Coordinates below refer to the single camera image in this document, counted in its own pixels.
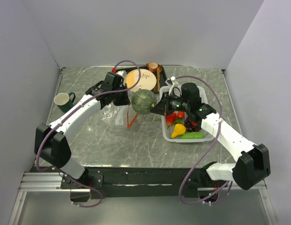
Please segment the red yellow apple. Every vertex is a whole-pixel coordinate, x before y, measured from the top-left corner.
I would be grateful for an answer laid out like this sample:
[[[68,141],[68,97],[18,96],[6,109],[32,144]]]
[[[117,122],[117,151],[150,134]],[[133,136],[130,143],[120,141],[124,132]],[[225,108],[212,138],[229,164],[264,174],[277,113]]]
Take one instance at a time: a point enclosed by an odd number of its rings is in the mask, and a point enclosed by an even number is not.
[[[176,115],[175,112],[173,112],[173,113],[171,113],[169,115],[166,115],[165,116],[165,121],[166,121],[167,126],[172,126],[173,123],[175,122],[176,118],[177,118],[177,115]]]

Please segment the green netted melon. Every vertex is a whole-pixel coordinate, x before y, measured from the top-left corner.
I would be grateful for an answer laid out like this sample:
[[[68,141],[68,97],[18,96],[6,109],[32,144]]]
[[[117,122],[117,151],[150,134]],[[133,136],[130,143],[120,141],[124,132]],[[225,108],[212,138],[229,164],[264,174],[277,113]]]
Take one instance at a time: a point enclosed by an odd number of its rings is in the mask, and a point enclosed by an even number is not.
[[[138,90],[131,99],[133,110],[138,114],[150,114],[150,110],[157,104],[156,95],[150,90]]]

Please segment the clear zip bag orange zipper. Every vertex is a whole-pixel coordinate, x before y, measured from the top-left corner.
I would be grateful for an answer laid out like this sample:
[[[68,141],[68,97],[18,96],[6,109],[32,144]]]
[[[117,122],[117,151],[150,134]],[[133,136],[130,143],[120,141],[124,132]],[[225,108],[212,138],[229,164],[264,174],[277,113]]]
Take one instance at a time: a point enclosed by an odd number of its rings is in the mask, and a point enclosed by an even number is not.
[[[116,106],[114,103],[105,106],[100,114],[101,121],[106,125],[121,129],[130,128],[138,117],[138,113],[133,110],[132,105]]]

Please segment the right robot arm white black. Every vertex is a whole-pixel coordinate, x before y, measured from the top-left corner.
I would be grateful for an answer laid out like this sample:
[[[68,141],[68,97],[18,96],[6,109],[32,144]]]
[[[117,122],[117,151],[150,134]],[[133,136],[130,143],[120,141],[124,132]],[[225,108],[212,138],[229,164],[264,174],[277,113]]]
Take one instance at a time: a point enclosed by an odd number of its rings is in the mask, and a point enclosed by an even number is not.
[[[216,110],[202,100],[203,88],[195,83],[172,85],[160,94],[160,101],[151,113],[169,115],[185,112],[191,121],[211,134],[235,160],[234,164],[212,163],[200,175],[201,183],[211,187],[217,180],[234,181],[248,190],[271,174],[269,150],[256,145],[228,125]]]

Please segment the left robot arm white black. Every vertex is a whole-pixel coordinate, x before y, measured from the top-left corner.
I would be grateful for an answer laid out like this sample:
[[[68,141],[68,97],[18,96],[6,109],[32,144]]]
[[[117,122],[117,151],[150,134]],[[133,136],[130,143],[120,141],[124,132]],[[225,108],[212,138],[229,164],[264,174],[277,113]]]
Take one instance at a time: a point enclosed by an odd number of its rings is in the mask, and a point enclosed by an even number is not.
[[[40,124],[35,134],[34,152],[52,166],[72,177],[77,188],[88,184],[87,169],[73,157],[68,142],[92,115],[110,103],[128,105],[127,86],[119,73],[108,72],[105,79],[90,87],[67,113],[49,125]]]

